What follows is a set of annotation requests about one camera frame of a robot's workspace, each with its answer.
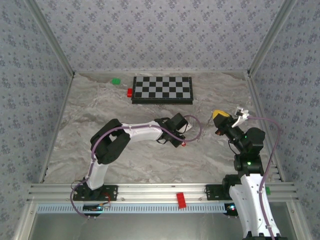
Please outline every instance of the black and white checkered board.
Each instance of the black and white checkered board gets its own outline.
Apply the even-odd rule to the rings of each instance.
[[[133,104],[192,104],[192,79],[182,76],[135,76],[131,100]]]

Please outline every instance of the gray marble table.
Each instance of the gray marble table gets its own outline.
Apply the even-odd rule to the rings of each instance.
[[[134,76],[191,76],[193,105],[132,104],[127,89]],[[112,78],[120,78],[113,85]],[[233,113],[237,106],[255,115],[247,83],[241,74],[225,73],[88,73],[76,74],[71,85],[63,119],[46,172],[46,183],[71,183],[81,180],[90,165],[90,138],[109,120],[121,123],[146,123],[176,113],[192,114],[201,121],[201,137],[185,147],[161,145],[155,141],[131,143],[113,162],[105,176],[106,183],[217,183],[225,174],[235,174],[234,154],[225,136],[215,135],[212,121],[215,109]],[[199,127],[185,136],[195,136]],[[258,127],[255,121],[245,122],[246,131]],[[268,161],[265,149],[261,158]]]

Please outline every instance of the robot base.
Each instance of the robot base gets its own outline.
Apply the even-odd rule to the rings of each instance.
[[[118,196],[117,185],[103,185],[95,190],[91,190],[87,183],[76,188],[73,201],[116,201]]]

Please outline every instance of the white floral wallpaper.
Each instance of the white floral wallpaper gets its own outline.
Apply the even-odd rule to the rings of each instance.
[[[69,77],[22,0],[0,1],[0,239],[39,180]]]
[[[74,71],[249,68],[283,0],[37,0]]]
[[[297,2],[254,79],[265,113],[282,127],[286,180],[295,182],[311,233],[320,239],[319,0]]]

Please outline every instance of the red block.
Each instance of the red block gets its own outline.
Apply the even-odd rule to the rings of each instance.
[[[183,192],[177,193],[176,197],[178,199],[179,209],[183,209],[187,207],[185,196]]]
[[[128,98],[131,98],[132,97],[132,88],[128,88],[128,92],[126,93],[126,96]]]

